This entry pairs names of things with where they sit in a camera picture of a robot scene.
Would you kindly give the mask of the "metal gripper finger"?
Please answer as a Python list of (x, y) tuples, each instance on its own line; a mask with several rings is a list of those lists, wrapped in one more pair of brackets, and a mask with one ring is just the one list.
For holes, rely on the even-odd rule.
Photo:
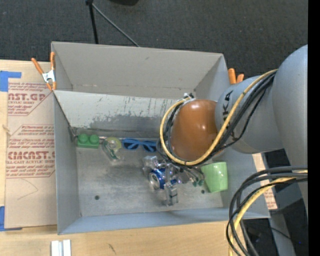
[(178, 200), (178, 189), (175, 185), (172, 185), (170, 183), (166, 183), (164, 185), (164, 191), (165, 191), (165, 205), (166, 206), (173, 206), (179, 202)]
[(143, 158), (143, 172), (149, 173), (158, 168), (159, 162), (156, 155), (147, 155)]

